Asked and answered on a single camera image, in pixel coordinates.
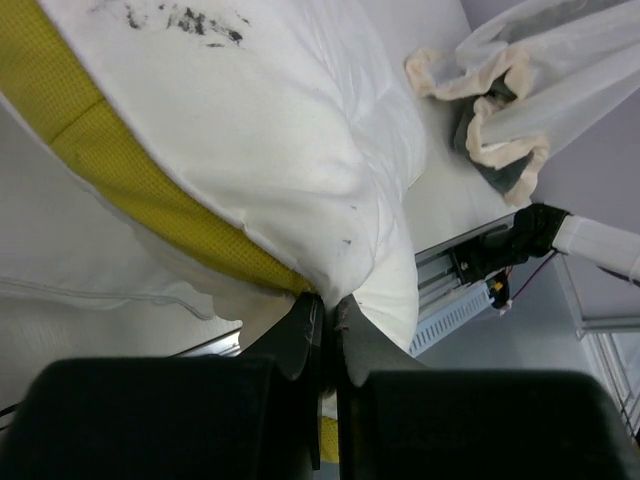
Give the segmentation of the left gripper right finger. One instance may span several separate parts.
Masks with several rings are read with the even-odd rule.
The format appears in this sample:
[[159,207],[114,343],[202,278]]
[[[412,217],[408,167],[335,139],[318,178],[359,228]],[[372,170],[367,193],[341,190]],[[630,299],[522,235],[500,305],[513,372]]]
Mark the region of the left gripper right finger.
[[353,297],[335,311],[344,479],[635,479],[639,453],[604,388],[554,370],[436,370]]

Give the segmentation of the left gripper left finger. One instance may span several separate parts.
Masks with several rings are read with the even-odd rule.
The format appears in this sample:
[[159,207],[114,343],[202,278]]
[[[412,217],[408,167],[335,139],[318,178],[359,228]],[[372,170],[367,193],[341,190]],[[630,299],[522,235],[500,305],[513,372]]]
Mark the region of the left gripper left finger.
[[300,296],[234,357],[48,366],[1,443],[5,479],[309,479],[324,306]]

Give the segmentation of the white pillow yellow band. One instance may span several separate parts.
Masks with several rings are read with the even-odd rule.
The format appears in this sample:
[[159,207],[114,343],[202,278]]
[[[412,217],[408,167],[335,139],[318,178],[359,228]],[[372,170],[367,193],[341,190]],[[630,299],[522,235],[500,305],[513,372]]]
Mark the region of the white pillow yellow band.
[[426,138],[356,1],[5,1],[1,93],[252,342],[304,292],[407,349]]

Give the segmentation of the grey cream frilled pillowcase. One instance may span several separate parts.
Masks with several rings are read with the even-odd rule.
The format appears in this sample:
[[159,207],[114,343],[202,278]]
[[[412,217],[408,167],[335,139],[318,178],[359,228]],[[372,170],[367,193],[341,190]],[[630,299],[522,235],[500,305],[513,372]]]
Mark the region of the grey cream frilled pillowcase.
[[521,206],[551,156],[638,90],[639,4],[525,1],[405,71],[417,96],[465,102],[455,149]]

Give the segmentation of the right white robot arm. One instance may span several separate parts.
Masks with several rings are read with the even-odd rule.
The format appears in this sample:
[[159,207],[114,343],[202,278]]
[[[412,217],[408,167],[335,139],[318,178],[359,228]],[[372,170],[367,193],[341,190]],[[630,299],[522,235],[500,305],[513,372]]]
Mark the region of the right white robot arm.
[[536,203],[516,212],[512,245],[519,253],[550,252],[586,260],[604,272],[639,284],[639,235],[566,210]]

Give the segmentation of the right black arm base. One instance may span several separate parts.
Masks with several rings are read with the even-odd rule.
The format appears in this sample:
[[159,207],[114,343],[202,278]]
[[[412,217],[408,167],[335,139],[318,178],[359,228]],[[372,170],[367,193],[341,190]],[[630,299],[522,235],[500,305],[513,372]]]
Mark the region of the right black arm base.
[[506,225],[496,227],[453,248],[455,266],[463,284],[484,280],[489,274],[523,263],[529,235]]

